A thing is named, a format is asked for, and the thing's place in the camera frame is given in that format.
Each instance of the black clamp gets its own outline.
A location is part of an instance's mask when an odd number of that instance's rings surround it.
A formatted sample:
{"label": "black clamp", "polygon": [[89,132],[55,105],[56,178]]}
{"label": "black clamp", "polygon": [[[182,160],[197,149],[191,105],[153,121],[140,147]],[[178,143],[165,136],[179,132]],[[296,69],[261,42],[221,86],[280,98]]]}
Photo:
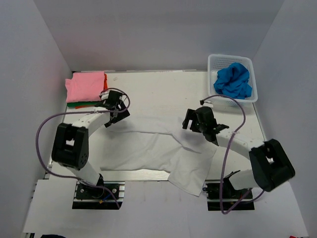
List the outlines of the black clamp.
{"label": "black clamp", "polygon": [[190,130],[202,133],[207,141],[215,145],[218,145],[216,135],[223,129],[229,128],[227,125],[217,124],[210,107],[188,109],[183,121],[183,129],[187,129],[190,120],[192,121]]}

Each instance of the green cloth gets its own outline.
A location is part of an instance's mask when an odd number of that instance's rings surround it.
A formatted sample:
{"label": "green cloth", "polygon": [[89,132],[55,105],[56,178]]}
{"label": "green cloth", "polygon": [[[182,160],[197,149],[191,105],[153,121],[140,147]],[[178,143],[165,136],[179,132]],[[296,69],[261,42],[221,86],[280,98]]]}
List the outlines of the green cloth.
{"label": "green cloth", "polygon": [[79,107],[79,106],[90,106],[90,105],[95,105],[97,103],[99,103],[100,101],[98,102],[76,102],[76,103],[67,103],[67,106],[69,108],[74,108],[74,107]]}

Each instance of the blue cloth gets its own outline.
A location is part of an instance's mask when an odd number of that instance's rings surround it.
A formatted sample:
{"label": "blue cloth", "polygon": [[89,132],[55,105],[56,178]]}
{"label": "blue cloth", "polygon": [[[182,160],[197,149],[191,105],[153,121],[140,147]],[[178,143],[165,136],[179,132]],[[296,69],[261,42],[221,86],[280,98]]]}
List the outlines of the blue cloth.
{"label": "blue cloth", "polygon": [[233,63],[218,71],[218,79],[213,86],[218,94],[245,99],[251,97],[252,93],[252,87],[248,84],[249,78],[250,73],[242,64]]}

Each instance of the stack of folded clothes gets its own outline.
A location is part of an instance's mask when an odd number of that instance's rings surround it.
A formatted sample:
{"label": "stack of folded clothes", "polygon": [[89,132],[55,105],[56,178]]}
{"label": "stack of folded clothes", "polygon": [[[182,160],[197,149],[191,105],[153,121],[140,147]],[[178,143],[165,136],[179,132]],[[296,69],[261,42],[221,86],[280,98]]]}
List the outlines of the stack of folded clothes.
{"label": "stack of folded clothes", "polygon": [[68,107],[93,107],[101,100],[99,94],[108,88],[107,75],[103,71],[74,73],[72,79],[66,79],[65,87]]}

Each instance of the cable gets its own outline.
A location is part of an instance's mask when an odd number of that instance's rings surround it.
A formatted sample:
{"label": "cable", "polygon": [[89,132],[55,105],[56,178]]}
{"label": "cable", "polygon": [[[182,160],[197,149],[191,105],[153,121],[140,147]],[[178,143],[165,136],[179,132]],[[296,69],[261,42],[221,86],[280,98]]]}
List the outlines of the cable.
{"label": "cable", "polygon": [[130,98],[129,96],[122,90],[120,89],[117,89],[117,88],[107,88],[105,90],[103,90],[101,93],[104,93],[108,90],[116,90],[116,91],[119,91],[121,92],[123,95],[125,95],[128,99],[128,106],[121,110],[121,111],[110,111],[110,110],[104,110],[104,111],[84,111],[84,112],[64,112],[64,113],[57,113],[57,114],[54,114],[48,118],[46,118],[39,126],[37,132],[36,132],[36,136],[35,136],[35,148],[36,148],[36,153],[37,153],[37,156],[39,158],[39,161],[40,161],[40,164],[41,166],[45,169],[45,171],[48,173],[48,174],[51,174],[53,176],[56,176],[56,177],[60,177],[60,178],[66,178],[66,179],[76,179],[78,181],[80,181],[81,183],[87,185],[87,186],[90,186],[90,187],[93,187],[93,188],[100,188],[100,189],[103,189],[104,191],[106,190],[107,192],[109,192],[109,194],[113,197],[114,201],[116,202],[117,204],[117,207],[118,209],[120,209],[120,206],[119,206],[119,203],[118,201],[116,200],[115,196],[113,195],[113,193],[106,187],[103,187],[103,186],[96,186],[96,185],[93,185],[93,184],[90,184],[88,182],[85,182],[83,181],[81,178],[79,177],[76,177],[76,176],[65,176],[65,175],[59,175],[59,174],[56,174],[54,172],[52,172],[51,170],[49,170],[47,168],[47,166],[45,165],[43,159],[42,159],[42,156],[41,156],[41,153],[40,153],[40,147],[39,147],[39,137],[40,137],[40,132],[41,132],[41,129],[42,127],[51,119],[55,118],[55,117],[58,117],[58,116],[62,116],[62,115],[70,115],[70,114],[93,114],[93,113],[122,113],[126,110],[128,110],[128,108],[130,107],[130,104],[131,104],[131,101],[130,101]]}
{"label": "cable", "polygon": [[261,192],[256,198],[253,198],[253,199],[250,200],[250,201],[245,201],[245,202],[243,202],[243,203],[245,204],[245,203],[250,203],[250,202],[254,202],[254,201],[258,200],[258,199],[263,195],[264,192],[265,192],[265,191],[262,190],[262,192]]}
{"label": "cable", "polygon": [[234,209],[246,196],[248,196],[248,194],[251,192],[251,189],[248,189],[248,191],[242,195],[242,197],[240,197],[240,199],[238,201],[236,201],[227,211],[224,211],[223,209],[223,199],[222,199],[222,194],[223,194],[223,178],[224,178],[224,169],[225,169],[225,166],[226,166],[226,162],[227,162],[227,158],[228,158],[228,154],[229,154],[229,150],[230,150],[230,146],[231,146],[231,143],[233,141],[233,138],[234,138],[234,135],[236,134],[236,132],[238,132],[239,129],[241,129],[241,127],[243,127],[243,125],[245,124],[246,122],[246,113],[243,109],[243,107],[238,103],[237,100],[235,100],[234,98],[231,98],[229,96],[226,96],[226,95],[220,95],[220,94],[216,94],[216,95],[212,95],[212,96],[209,96],[209,97],[206,97],[205,99],[202,99],[201,102],[205,102],[205,100],[209,99],[209,98],[213,98],[213,97],[224,97],[224,98],[228,98],[230,100],[232,100],[233,102],[235,102],[241,109],[242,111],[242,114],[243,114],[243,121],[241,123],[241,125],[239,125],[232,133],[230,139],[229,139],[229,142],[228,142],[228,146],[227,146],[227,149],[226,149],[226,152],[224,154],[224,158],[223,158],[223,163],[222,163],[222,169],[221,169],[221,176],[220,176],[220,186],[219,186],[219,200],[220,200],[220,210],[222,212],[222,214],[226,215],[228,214],[230,211],[232,211],[232,209]]}

